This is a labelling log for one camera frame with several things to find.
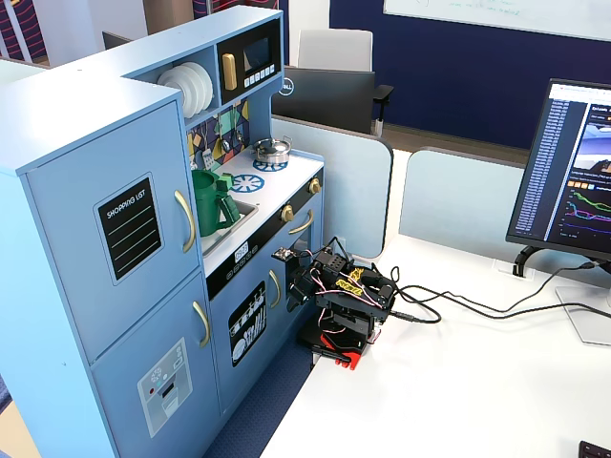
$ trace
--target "blue carpet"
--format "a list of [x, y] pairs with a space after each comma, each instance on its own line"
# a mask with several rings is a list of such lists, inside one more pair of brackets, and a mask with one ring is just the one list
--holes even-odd
[[7, 386], [4, 385], [4, 380], [0, 376], [0, 413], [11, 403], [11, 395], [7, 390]]
[[203, 458], [258, 458], [299, 393], [312, 354], [294, 337], [278, 352]]

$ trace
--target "colorful backsplash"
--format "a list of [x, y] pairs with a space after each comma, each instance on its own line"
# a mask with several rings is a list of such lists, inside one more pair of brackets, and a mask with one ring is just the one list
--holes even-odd
[[196, 164], [198, 169], [214, 171], [250, 143], [248, 100], [241, 100], [208, 118], [187, 136], [192, 167]]

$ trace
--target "wooden floor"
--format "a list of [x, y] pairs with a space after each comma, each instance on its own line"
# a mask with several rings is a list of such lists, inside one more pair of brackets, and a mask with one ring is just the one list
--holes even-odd
[[40, 458], [15, 403], [10, 403], [0, 414], [0, 457], [1, 452], [11, 458]]
[[435, 148], [457, 151], [473, 156], [489, 157], [520, 165], [526, 164], [529, 154], [528, 150], [469, 140], [457, 136], [418, 131], [417, 129], [394, 126], [388, 123], [384, 124], [382, 137], [390, 143], [392, 148], [411, 153], [427, 148]]

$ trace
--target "green watering can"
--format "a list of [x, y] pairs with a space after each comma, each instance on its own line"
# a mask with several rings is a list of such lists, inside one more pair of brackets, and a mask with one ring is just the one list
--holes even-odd
[[[234, 199], [227, 194], [233, 186], [233, 177], [229, 174], [219, 177], [206, 170], [193, 170], [191, 175], [201, 236], [210, 236], [238, 222], [240, 212]], [[221, 211], [225, 221], [220, 221]]]

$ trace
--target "keyboard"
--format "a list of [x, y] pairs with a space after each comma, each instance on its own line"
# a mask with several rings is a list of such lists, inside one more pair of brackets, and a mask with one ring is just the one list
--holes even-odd
[[611, 458], [611, 450], [581, 441], [579, 444], [579, 458]]

